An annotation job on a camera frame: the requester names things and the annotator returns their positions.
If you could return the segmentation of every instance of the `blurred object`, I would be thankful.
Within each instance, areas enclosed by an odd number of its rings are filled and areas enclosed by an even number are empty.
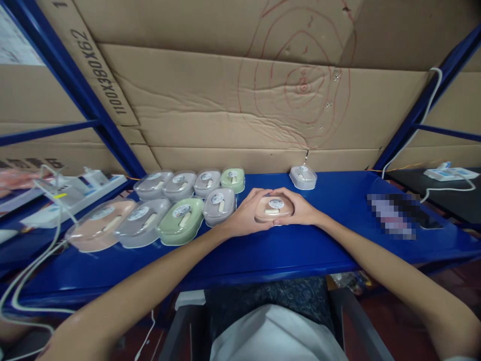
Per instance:
[[[43,179],[50,182],[54,179],[51,172],[45,171]],[[29,189],[35,186],[33,180],[39,179],[41,172],[29,172],[20,169],[6,169],[0,171],[0,189],[2,190],[18,190]]]
[[[8,196],[0,199],[0,217],[27,204],[31,200],[41,196],[43,193],[44,191],[40,189],[12,191]]]
[[[347,287],[356,296],[361,295],[368,286],[371,286],[371,280],[364,271],[334,273],[330,276],[339,288]]]
[[[0,188],[0,198],[6,197],[11,193],[9,189]]]

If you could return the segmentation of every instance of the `white plastic container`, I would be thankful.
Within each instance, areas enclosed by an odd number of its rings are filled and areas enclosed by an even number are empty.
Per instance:
[[[141,201],[151,201],[164,196],[164,184],[166,184],[174,173],[171,170],[146,175],[134,185],[134,190]]]
[[[204,214],[205,224],[214,227],[229,218],[237,208],[237,199],[231,188],[213,190],[205,198]]]
[[[297,189],[309,191],[316,187],[317,175],[306,165],[292,167],[289,177]]]
[[[164,184],[164,195],[173,202],[192,197],[196,178],[197,175],[191,170],[176,172],[174,176]]]
[[[194,183],[195,195],[205,198],[214,189],[220,188],[220,170],[204,169],[197,174]]]
[[[170,208],[167,198],[140,202],[115,231],[124,248],[145,247],[159,238],[156,227]]]

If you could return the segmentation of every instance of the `blue metal shelf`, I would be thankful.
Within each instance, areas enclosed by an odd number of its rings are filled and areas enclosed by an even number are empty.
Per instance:
[[[93,128],[129,176],[143,177],[146,174],[144,168],[90,88],[35,0],[1,0],[0,4],[86,118],[85,123],[74,123],[0,136],[0,146]]]
[[[444,94],[446,89],[450,86],[452,81],[463,69],[473,54],[478,50],[480,45],[481,25],[478,25],[449,53],[439,67],[442,70],[443,79],[433,98],[430,110],[435,106],[439,98]],[[403,146],[406,144],[406,142],[408,142],[417,129],[481,142],[481,135],[478,134],[464,133],[455,130],[419,124],[422,120],[429,99],[434,91],[436,82],[437,77],[435,76],[423,90],[406,119],[403,121],[400,128],[377,160],[373,169],[382,170],[386,164],[397,154],[397,152],[403,148]]]

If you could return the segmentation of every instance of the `black chair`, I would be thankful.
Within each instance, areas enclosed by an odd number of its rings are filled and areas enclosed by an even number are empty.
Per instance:
[[[356,297],[348,288],[329,292],[335,337],[345,350],[343,317],[348,316],[372,361],[394,361]],[[211,340],[205,306],[182,306],[175,315],[159,361],[209,360]]]

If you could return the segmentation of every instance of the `dark table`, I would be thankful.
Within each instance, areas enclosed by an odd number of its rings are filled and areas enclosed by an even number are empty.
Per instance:
[[[477,173],[481,168],[470,168]],[[440,182],[424,175],[425,169],[394,170],[387,172],[387,178],[399,183],[413,193],[426,195],[426,188],[469,188],[465,180]],[[481,176],[471,179],[476,189],[470,192],[432,191],[427,202],[464,223],[481,225]]]
[[[312,205],[340,223],[388,249],[409,263],[452,262],[481,255],[477,242],[427,207],[425,212],[442,229],[420,230],[417,241],[395,240],[383,234],[366,200],[367,194],[401,191],[367,171],[318,173],[316,188],[296,190],[288,174],[247,174],[246,190],[286,186],[300,192]],[[208,231],[202,224],[199,235]],[[96,253],[79,253],[70,247],[44,267],[25,287],[25,306],[78,308],[109,290],[150,262],[172,251],[156,241],[125,249],[115,245]],[[359,265],[330,236],[314,226],[273,227],[264,232],[228,240],[200,261],[177,287],[178,291],[221,285],[249,284],[359,269]]]

